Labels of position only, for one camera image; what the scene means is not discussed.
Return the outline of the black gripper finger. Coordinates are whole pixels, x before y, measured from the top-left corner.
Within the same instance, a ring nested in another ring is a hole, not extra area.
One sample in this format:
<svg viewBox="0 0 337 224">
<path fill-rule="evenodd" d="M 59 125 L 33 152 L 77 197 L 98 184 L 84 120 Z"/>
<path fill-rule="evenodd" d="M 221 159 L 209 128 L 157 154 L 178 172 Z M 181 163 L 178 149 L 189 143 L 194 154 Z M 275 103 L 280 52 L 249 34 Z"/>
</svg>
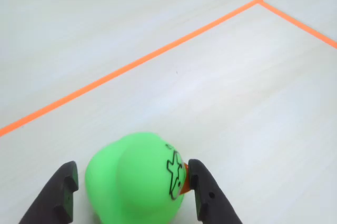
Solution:
<svg viewBox="0 0 337 224">
<path fill-rule="evenodd" d="M 73 222 L 73 193 L 78 191 L 78 172 L 74 161 L 61 165 L 23 215 L 20 223 Z"/>
<path fill-rule="evenodd" d="M 205 224 L 241 223 L 231 203 L 206 166 L 197 159 L 188 161 L 190 189 L 195 193 L 196 215 Z"/>
</svg>

